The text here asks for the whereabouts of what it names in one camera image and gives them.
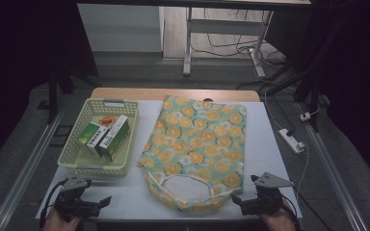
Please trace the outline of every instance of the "table surface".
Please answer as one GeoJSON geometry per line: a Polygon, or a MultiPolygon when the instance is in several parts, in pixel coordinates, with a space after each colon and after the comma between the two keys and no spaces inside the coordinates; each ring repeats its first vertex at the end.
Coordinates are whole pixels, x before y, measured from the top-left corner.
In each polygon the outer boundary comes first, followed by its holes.
{"type": "MultiPolygon", "coordinates": [[[[287,171],[281,155],[275,135],[271,128],[269,118],[263,103],[254,91],[241,90],[165,90],[165,89],[95,89],[92,98],[114,98],[114,99],[136,99],[139,100],[139,124],[137,135],[132,150],[130,169],[125,177],[112,179],[93,178],[92,186],[86,189],[82,196],[86,201],[99,201],[107,196],[112,196],[109,206],[101,210],[100,216],[94,218],[96,221],[118,221],[118,220],[243,220],[251,216],[242,216],[240,207],[233,204],[229,199],[223,207],[216,211],[201,213],[184,213],[174,211],[154,198],[147,188],[143,172],[137,161],[141,156],[143,147],[153,129],[153,124],[158,117],[162,100],[168,94],[189,97],[196,100],[212,98],[215,102],[238,103],[245,105],[248,109],[247,134],[245,143],[244,160],[244,199],[255,198],[255,186],[250,180],[251,175],[261,175],[268,171],[281,178],[288,179],[287,171]]],[[[46,193],[59,181],[71,177],[64,167],[58,167],[51,185],[46,193]]],[[[280,189],[288,198],[291,198],[296,208],[297,201],[291,188],[280,189]]]]}

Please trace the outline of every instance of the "white wall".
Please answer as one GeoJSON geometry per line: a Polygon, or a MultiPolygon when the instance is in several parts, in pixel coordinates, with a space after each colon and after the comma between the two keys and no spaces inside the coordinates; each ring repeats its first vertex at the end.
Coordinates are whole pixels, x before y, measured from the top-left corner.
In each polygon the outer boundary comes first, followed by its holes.
{"type": "Polygon", "coordinates": [[[78,8],[92,51],[163,49],[161,7],[78,4],[78,8]]]}

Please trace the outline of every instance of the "human hand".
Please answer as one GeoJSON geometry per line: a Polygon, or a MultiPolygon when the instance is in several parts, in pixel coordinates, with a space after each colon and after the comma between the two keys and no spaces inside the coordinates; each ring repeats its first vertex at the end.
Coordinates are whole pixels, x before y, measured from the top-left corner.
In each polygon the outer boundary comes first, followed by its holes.
{"type": "Polygon", "coordinates": [[[81,218],[72,218],[70,222],[66,222],[52,207],[44,223],[43,231],[75,231],[80,220],[81,218]]]}
{"type": "MultiPolygon", "coordinates": [[[[283,204],[290,209],[286,199],[283,198],[283,204]]],[[[267,225],[270,231],[295,231],[293,219],[283,209],[278,209],[273,215],[261,214],[259,217],[267,225]]]]}

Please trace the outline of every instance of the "cardboard box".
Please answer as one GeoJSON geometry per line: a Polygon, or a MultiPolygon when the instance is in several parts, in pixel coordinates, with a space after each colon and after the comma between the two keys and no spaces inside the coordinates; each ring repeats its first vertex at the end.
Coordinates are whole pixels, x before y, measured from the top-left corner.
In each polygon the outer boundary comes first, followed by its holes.
{"type": "Polygon", "coordinates": [[[116,158],[117,150],[128,134],[128,130],[128,117],[121,115],[99,145],[101,154],[113,161],[116,158]]]}

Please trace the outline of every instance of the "wooden edge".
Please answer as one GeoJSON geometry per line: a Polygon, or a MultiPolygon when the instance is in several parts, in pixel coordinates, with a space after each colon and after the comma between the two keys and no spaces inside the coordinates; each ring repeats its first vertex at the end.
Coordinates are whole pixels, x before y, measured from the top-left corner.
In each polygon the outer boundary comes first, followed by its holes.
{"type": "Polygon", "coordinates": [[[180,89],[123,89],[98,88],[92,91],[91,98],[114,98],[133,100],[164,100],[167,95],[217,102],[260,102],[253,90],[180,90],[180,89]]]}

